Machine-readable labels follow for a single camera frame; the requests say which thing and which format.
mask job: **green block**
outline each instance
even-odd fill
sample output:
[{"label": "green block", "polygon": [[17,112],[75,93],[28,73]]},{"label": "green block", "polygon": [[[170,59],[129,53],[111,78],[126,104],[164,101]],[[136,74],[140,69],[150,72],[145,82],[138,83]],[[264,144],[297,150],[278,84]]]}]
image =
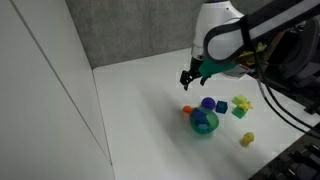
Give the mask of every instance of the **green block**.
[{"label": "green block", "polygon": [[246,112],[244,112],[242,109],[240,108],[235,108],[232,111],[232,114],[235,115],[237,118],[241,119],[243,118],[244,115],[246,115]]},{"label": "green block", "polygon": [[237,106],[239,104],[241,104],[242,102],[247,102],[247,98],[245,98],[242,95],[238,95],[238,96],[234,97],[233,100],[232,100],[232,103],[237,105]]}]

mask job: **small toy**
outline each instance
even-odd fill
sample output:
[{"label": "small toy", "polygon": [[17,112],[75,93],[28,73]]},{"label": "small toy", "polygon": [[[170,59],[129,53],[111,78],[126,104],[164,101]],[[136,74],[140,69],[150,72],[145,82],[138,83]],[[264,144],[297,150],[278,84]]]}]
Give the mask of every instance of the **small toy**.
[{"label": "small toy", "polygon": [[182,112],[184,112],[186,114],[190,114],[193,110],[194,110],[193,107],[185,106],[185,107],[183,107]]},{"label": "small toy", "polygon": [[252,141],[254,141],[254,134],[251,132],[248,132],[243,136],[242,140],[240,141],[240,144],[241,144],[241,146],[246,147]]},{"label": "small toy", "polygon": [[219,126],[217,115],[206,108],[195,108],[190,114],[190,125],[199,134],[209,134]]},{"label": "small toy", "polygon": [[239,119],[243,118],[243,116],[246,115],[246,113],[247,112],[238,107],[234,108],[234,110],[232,111],[232,114],[238,117]]},{"label": "small toy", "polygon": [[249,109],[253,109],[250,104],[250,101],[244,101],[238,105],[238,108],[242,109],[244,112],[247,112]]},{"label": "small toy", "polygon": [[222,113],[225,114],[228,110],[228,103],[224,101],[218,101],[217,107],[216,107],[216,112],[217,113]]},{"label": "small toy", "polygon": [[246,102],[246,101],[247,101],[247,98],[245,98],[242,95],[237,95],[236,97],[233,98],[232,103],[238,106],[242,102]]},{"label": "small toy", "polygon": [[212,98],[207,97],[202,100],[201,106],[209,110],[213,110],[216,106],[216,102]]}]

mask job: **white table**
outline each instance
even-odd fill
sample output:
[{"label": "white table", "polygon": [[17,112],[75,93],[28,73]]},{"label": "white table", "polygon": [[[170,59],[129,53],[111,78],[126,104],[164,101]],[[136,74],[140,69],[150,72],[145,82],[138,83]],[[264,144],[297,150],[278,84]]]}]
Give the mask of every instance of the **white table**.
[{"label": "white table", "polygon": [[[204,87],[196,80],[184,91],[179,79],[189,63],[190,49],[185,49],[94,70],[117,180],[248,179],[302,136],[272,112],[249,76],[235,80],[218,74]],[[231,114],[238,94],[254,106],[241,120]],[[318,115],[275,95],[305,122],[319,122]],[[204,97],[229,105],[226,115],[217,113],[219,127],[205,136],[181,113]],[[246,132],[253,132],[255,141],[243,148],[239,140]]]}]

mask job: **white wall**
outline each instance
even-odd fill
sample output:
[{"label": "white wall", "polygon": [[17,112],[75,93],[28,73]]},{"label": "white wall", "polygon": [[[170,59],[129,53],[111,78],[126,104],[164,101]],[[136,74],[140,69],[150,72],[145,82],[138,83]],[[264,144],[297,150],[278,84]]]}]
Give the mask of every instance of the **white wall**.
[{"label": "white wall", "polygon": [[0,179],[112,180],[107,157],[9,0],[0,1],[0,27]]},{"label": "white wall", "polygon": [[92,70],[65,1],[12,1],[43,48],[83,119],[109,156]]}]

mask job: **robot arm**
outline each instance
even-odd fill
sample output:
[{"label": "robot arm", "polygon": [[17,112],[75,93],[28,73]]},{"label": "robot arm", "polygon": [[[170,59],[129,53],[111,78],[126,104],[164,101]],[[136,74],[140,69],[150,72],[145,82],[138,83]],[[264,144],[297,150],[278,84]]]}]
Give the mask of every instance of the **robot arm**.
[{"label": "robot arm", "polygon": [[250,50],[249,46],[260,38],[318,14],[320,0],[274,0],[246,16],[228,0],[204,3],[197,21],[191,67],[182,72],[180,82],[187,90],[190,82],[202,77],[203,85],[212,74],[233,68],[241,52]]}]

